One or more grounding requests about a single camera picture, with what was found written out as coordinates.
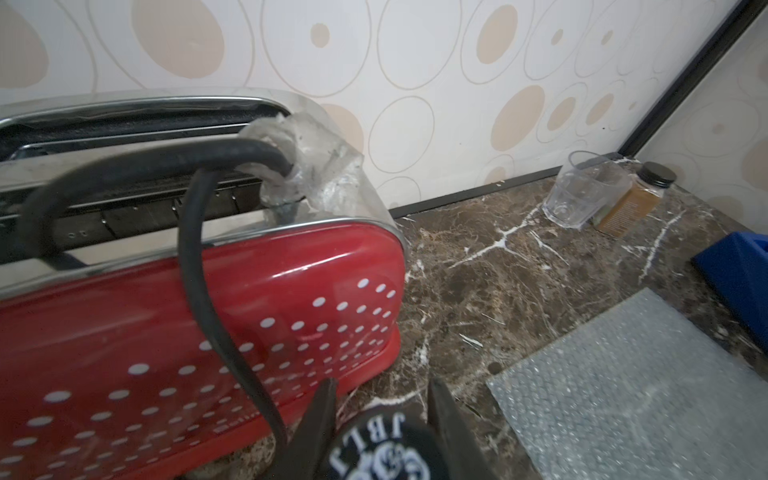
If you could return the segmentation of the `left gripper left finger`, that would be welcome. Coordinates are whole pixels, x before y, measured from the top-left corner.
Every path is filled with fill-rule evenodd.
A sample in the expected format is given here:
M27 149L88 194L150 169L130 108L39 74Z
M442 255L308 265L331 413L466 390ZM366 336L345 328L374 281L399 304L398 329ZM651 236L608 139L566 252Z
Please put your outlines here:
M323 380L287 447L259 479L314 479L336 424L338 381Z

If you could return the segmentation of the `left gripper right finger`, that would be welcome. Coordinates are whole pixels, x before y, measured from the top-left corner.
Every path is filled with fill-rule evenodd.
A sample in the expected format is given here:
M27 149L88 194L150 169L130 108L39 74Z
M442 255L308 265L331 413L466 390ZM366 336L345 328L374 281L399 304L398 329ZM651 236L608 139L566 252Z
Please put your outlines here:
M439 377L429 380L427 404L427 423L435 431L448 478L497 479L463 421L447 384Z

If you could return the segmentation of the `red drink bottle back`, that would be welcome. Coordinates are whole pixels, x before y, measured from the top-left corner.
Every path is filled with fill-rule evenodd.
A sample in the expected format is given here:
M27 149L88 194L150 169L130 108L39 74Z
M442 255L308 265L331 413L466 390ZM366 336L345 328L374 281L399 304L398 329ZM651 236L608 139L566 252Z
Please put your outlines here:
M316 470L318 479L447 479L437 436L418 416L394 406L345 423Z

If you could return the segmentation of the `blue tape dispenser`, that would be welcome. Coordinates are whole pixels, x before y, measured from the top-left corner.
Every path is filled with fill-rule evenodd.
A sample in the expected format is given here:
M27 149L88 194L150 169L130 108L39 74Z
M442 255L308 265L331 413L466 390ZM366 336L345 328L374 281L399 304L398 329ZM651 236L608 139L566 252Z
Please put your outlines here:
M767 236L733 232L691 261L767 352Z

